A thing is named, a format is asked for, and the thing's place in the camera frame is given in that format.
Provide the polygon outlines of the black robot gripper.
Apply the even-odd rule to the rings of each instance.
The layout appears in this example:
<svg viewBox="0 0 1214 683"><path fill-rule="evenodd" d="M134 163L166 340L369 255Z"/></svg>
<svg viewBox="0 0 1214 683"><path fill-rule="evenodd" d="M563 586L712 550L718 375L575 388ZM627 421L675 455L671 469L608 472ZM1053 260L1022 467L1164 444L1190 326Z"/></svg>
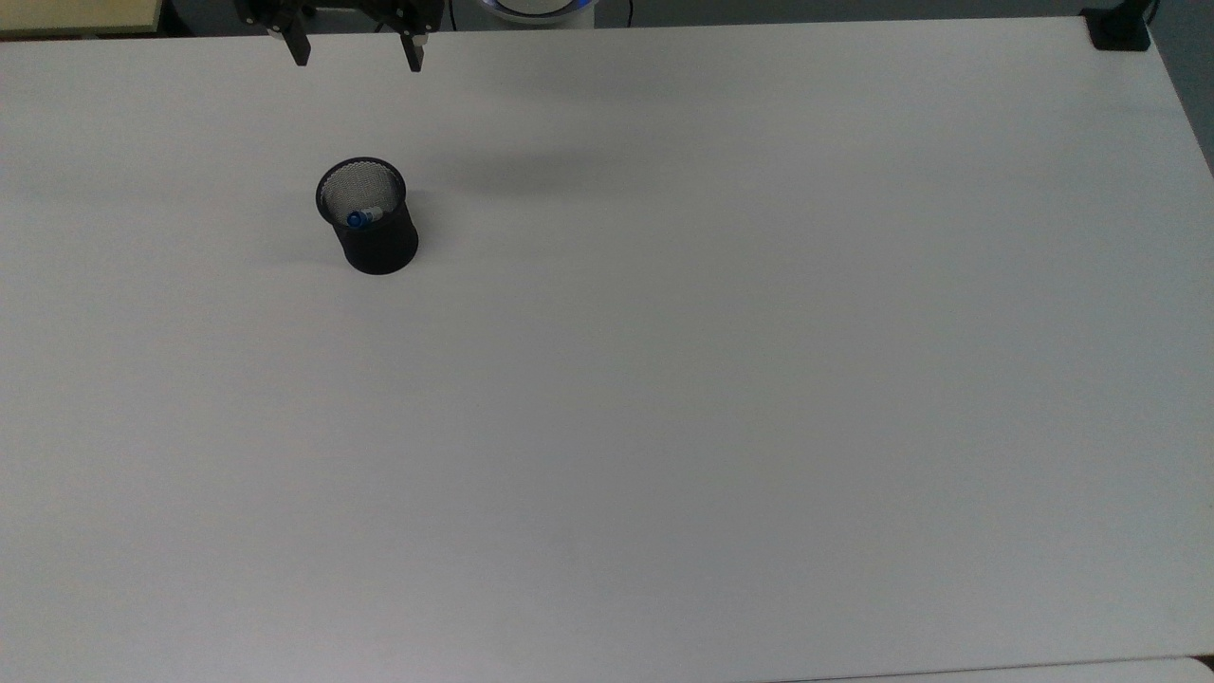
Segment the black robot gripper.
<svg viewBox="0 0 1214 683"><path fill-rule="evenodd" d="M307 66L310 61L306 22L325 12L368 19L373 25L399 33L413 73L421 72L429 33L439 30L444 18L443 1L236 1L234 8L244 25L282 34L295 66Z"/></svg>

